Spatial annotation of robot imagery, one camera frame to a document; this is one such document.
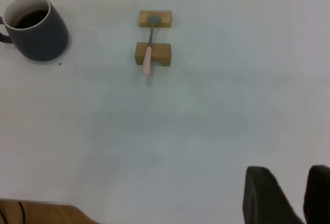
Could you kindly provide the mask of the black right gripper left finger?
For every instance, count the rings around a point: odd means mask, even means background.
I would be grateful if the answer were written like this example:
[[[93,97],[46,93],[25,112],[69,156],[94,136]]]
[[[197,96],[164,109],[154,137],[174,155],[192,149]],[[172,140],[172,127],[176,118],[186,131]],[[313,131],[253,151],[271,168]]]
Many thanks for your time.
[[[303,223],[276,177],[265,167],[247,167],[242,211],[244,222],[248,224]]]

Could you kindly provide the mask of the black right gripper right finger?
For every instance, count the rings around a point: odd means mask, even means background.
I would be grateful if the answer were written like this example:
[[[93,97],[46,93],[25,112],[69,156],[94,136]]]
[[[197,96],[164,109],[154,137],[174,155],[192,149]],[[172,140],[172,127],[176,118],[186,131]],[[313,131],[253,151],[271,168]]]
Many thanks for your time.
[[[329,167],[310,168],[303,210],[306,223],[329,223]]]

